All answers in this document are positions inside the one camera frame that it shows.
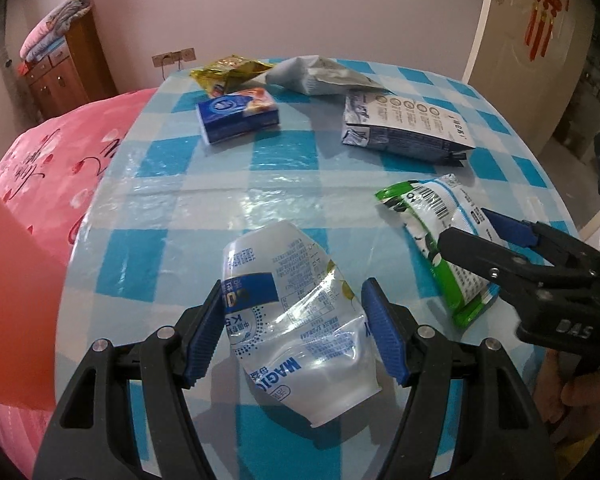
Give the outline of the person's hand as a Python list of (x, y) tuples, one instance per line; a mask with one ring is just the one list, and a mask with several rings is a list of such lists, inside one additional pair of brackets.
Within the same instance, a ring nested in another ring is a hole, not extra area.
[(559, 374), (559, 353), (548, 349), (536, 376), (533, 400), (543, 422), (567, 417), (552, 437), (555, 451), (600, 434), (600, 368), (576, 378)]

